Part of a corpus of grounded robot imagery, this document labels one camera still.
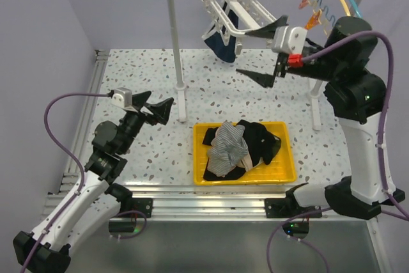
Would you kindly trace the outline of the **navy blue underwear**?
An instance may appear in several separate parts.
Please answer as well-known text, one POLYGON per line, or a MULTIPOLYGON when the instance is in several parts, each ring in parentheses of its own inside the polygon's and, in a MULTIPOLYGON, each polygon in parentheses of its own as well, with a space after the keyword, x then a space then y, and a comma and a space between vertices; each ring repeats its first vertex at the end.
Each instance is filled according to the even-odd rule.
POLYGON ((226 63, 235 62, 236 37, 230 36, 229 43, 224 45, 222 35, 216 30, 214 22, 204 32, 202 40, 218 59, 226 63))

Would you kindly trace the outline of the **yellow round clip hanger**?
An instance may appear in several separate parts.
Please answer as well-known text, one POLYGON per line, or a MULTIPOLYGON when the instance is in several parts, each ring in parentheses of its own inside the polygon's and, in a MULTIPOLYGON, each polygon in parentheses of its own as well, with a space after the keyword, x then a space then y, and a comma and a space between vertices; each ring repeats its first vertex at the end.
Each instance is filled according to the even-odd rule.
POLYGON ((311 16, 305 23, 306 30, 321 26, 328 36, 339 17, 350 16, 347 0, 301 0, 299 10, 311 10, 311 16))

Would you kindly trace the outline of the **black underwear beige waistband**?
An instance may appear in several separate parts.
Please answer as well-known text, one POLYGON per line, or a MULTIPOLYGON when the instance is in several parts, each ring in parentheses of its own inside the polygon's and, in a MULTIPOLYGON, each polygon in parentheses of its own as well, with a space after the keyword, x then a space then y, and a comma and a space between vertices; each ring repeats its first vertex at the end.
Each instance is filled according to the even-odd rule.
POLYGON ((250 171, 260 164, 269 165, 281 149, 281 139, 260 123, 240 120, 238 125, 245 128, 243 139, 248 147, 239 166, 250 171))

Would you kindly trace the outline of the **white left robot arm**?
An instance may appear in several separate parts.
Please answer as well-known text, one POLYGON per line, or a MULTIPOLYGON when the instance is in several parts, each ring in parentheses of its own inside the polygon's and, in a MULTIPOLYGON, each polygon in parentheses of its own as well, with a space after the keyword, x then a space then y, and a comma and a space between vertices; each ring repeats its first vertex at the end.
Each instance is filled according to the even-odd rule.
POLYGON ((125 113, 118 123, 104 121, 97 125, 91 142, 93 152, 86 164, 51 132, 47 107, 43 121, 50 138, 79 167, 79 179, 57 207, 30 232, 20 231, 13 247, 21 271, 66 272, 79 246, 113 217, 136 215, 146 219, 141 207, 133 209, 132 193, 116 183, 127 164, 124 155, 144 124, 166 125, 174 99, 148 103, 150 91, 134 94, 117 88, 104 94, 125 113))

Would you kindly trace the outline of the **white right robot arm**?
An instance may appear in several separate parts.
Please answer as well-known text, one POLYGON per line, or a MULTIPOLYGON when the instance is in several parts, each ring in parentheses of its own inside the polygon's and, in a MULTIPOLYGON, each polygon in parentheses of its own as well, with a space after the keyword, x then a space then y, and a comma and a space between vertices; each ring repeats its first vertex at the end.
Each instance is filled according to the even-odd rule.
POLYGON ((370 220, 383 206, 405 199, 390 175, 385 122, 392 79, 383 80, 367 69, 378 42, 387 49, 388 73, 394 73, 394 55, 389 39, 374 31, 360 17, 339 18, 325 45, 307 37, 303 27, 292 27, 287 16, 269 25, 248 30, 249 37, 272 41, 277 54, 273 74, 244 70, 243 74, 264 88, 277 77, 298 75, 325 82, 324 96, 343 130, 351 173, 337 183, 303 183, 291 188, 282 199, 265 201, 269 217, 320 217, 325 209, 339 215, 370 220))

